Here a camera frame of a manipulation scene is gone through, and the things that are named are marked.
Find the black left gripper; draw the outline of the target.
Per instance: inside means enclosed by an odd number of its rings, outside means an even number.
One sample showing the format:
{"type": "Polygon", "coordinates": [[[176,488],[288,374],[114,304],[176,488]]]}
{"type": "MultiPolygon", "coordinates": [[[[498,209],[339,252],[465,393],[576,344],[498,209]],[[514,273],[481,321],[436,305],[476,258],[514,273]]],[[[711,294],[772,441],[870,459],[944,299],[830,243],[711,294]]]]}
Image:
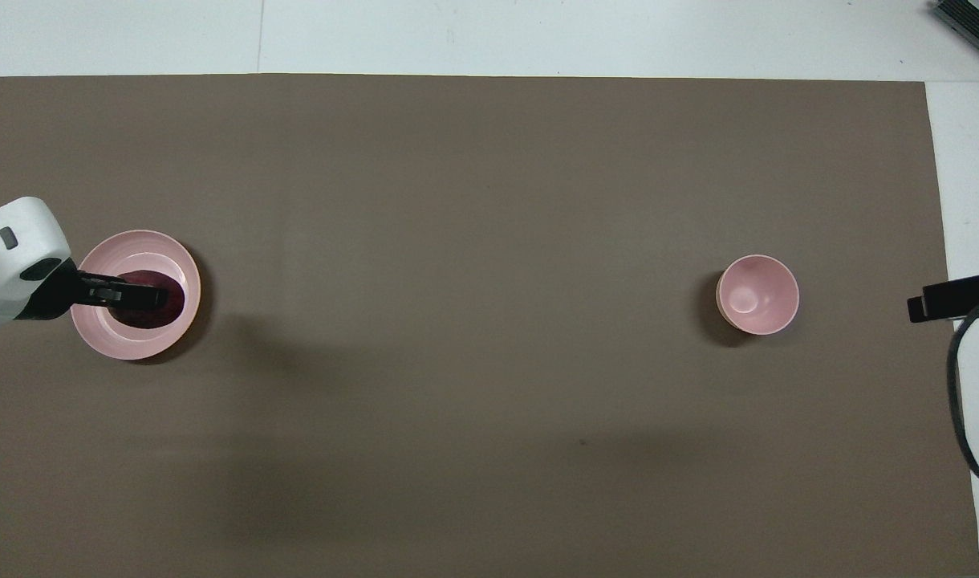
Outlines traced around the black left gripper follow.
{"type": "Polygon", "coordinates": [[[125,279],[79,273],[71,258],[64,260],[32,292],[17,320],[53,320],[76,303],[119,311],[156,311],[165,307],[169,292],[160,287],[126,287],[125,279]]]}

